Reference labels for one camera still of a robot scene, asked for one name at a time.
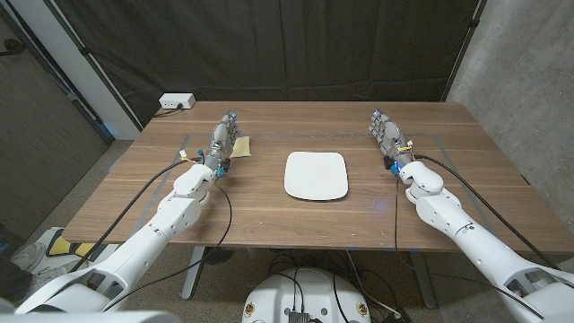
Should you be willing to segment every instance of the power strip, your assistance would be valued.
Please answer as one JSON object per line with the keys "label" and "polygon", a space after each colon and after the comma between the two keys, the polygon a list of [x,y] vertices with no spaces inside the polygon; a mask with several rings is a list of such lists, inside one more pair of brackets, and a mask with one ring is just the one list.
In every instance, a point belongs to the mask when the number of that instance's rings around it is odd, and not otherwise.
{"label": "power strip", "polygon": [[164,109],[175,109],[179,103],[183,105],[182,109],[191,109],[196,104],[196,97],[193,93],[163,93],[160,103]]}

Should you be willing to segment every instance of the wood grain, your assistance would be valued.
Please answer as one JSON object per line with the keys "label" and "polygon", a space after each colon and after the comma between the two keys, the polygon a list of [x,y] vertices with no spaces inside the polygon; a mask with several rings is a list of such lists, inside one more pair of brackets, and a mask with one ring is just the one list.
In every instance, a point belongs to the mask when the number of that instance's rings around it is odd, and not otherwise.
{"label": "wood grain", "polygon": [[[390,102],[198,102],[193,109],[153,120],[68,224],[65,237],[94,241],[108,228],[134,194],[171,163],[186,136],[188,153],[205,149],[214,125],[228,109],[239,116],[244,135],[253,135],[253,156],[233,161],[231,172],[218,183],[233,203],[233,221],[226,246],[387,249],[395,247],[395,212],[399,249],[454,251],[456,246],[423,223],[404,197],[405,186],[382,165],[383,156],[367,126],[374,109],[384,110],[411,134],[416,153],[448,162],[511,223],[543,251],[571,252],[574,239],[544,201],[484,133],[465,108],[456,103]],[[338,152],[346,163],[349,193],[333,202],[302,201],[283,188],[287,156],[295,151]],[[479,223],[492,227],[502,240],[525,251],[519,240],[488,214],[484,219],[461,184],[440,167],[426,164]],[[147,222],[173,180],[188,169],[174,169],[145,216]],[[127,239],[148,206],[155,183],[108,238]],[[199,221],[174,242],[214,245],[229,221],[229,207],[217,188]]]}

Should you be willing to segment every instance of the black curtain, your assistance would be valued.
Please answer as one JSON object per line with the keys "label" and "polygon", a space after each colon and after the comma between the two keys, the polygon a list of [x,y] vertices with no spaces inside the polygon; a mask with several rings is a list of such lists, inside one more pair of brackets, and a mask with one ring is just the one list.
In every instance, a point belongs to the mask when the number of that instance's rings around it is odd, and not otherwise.
{"label": "black curtain", "polygon": [[438,101],[477,0],[59,0],[136,116],[198,100]]}

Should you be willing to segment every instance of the table leg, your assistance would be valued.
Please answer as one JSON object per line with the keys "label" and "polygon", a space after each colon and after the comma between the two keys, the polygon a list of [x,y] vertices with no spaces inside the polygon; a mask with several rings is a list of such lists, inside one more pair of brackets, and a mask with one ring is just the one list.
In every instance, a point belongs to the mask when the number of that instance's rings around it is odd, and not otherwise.
{"label": "table leg", "polygon": [[424,261],[424,255],[422,252],[409,252],[409,255],[413,267],[416,269],[414,271],[414,277],[419,285],[424,307],[429,310],[435,309],[437,307],[437,301],[434,297],[434,291],[432,290],[431,278],[429,277],[427,264]]}
{"label": "table leg", "polygon": [[[194,251],[191,254],[191,260],[189,260],[189,265],[194,264],[199,261],[204,256],[205,247],[194,247]],[[181,298],[184,300],[191,300],[194,296],[196,290],[197,282],[199,281],[199,274],[204,263],[194,266],[187,270],[186,281],[183,283],[183,289],[181,291]]]}

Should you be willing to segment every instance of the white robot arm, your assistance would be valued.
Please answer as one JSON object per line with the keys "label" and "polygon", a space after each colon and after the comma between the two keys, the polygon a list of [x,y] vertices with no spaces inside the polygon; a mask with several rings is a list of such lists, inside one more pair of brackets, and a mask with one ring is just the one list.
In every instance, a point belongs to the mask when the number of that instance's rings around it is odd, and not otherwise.
{"label": "white robot arm", "polygon": [[385,164],[410,184],[405,193],[419,217],[452,239],[492,285],[507,293],[499,291],[518,322],[574,320],[573,274],[519,256],[463,210],[439,174],[414,159],[412,143],[404,141],[390,118],[377,110],[371,120],[369,130],[381,145]]}
{"label": "white robot arm", "polygon": [[202,164],[194,164],[177,178],[156,215],[103,262],[60,276],[26,300],[16,314],[60,310],[68,313],[114,311],[133,290],[165,246],[194,224],[209,200],[207,190],[230,167],[230,155],[239,134],[235,114],[230,111],[213,131]]}

